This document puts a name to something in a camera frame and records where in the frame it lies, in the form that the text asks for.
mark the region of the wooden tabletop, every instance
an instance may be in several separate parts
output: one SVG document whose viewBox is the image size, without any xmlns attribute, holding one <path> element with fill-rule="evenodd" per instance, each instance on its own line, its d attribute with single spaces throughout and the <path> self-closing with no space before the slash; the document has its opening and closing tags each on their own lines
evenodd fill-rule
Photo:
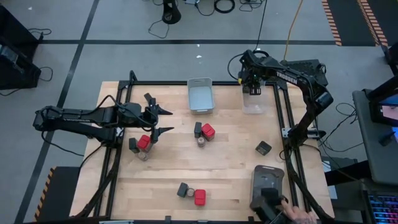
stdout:
<svg viewBox="0 0 398 224">
<path fill-rule="evenodd" d="M 117 86 L 118 82 L 103 82 L 98 102 L 106 95 L 116 96 Z M 267 99 L 267 112 L 256 115 L 242 112 L 240 86 L 213 86 L 216 107 L 213 114 L 207 115 L 190 113 L 187 86 L 133 86 L 131 102 L 144 107 L 147 104 L 145 93 L 150 93 L 163 109 L 173 113 L 172 116 L 159 116 L 157 127 L 175 129 L 160 136 L 146 162 L 128 149 L 128 139 L 139 139 L 147 133 L 138 128 L 126 129 L 112 219 L 164 220 L 166 215 L 171 215 L 173 220 L 246 221 L 248 216 L 258 220 L 249 208 L 251 174 L 256 165 L 283 169 L 282 193 L 290 199 L 285 162 L 279 158 L 282 140 L 272 87 L 262 93 Z M 282 92 L 280 95 L 287 125 Z M 295 86 L 289 86 L 289 95 L 297 123 L 305 113 L 305 104 L 301 91 Z M 110 100 L 104 104 L 111 105 Z M 214 140 L 207 142 L 203 149 L 197 146 L 193 135 L 196 121 L 210 123 L 216 130 Z M 266 156 L 255 151 L 260 141 L 272 146 Z M 314 140 L 306 144 L 317 146 Z M 98 141 L 89 140 L 85 156 L 98 146 Z M 319 152 L 305 146 L 300 150 L 309 191 L 334 217 Z M 104 152 L 97 152 L 82 168 L 70 215 L 77 214 L 98 188 Z M 181 182 L 194 189 L 205 189 L 206 205 L 197 207 L 192 198 L 178 197 Z M 298 188 L 297 192 L 303 208 Z M 105 192 L 101 214 L 105 213 L 107 198 L 108 192 Z"/>
</svg>

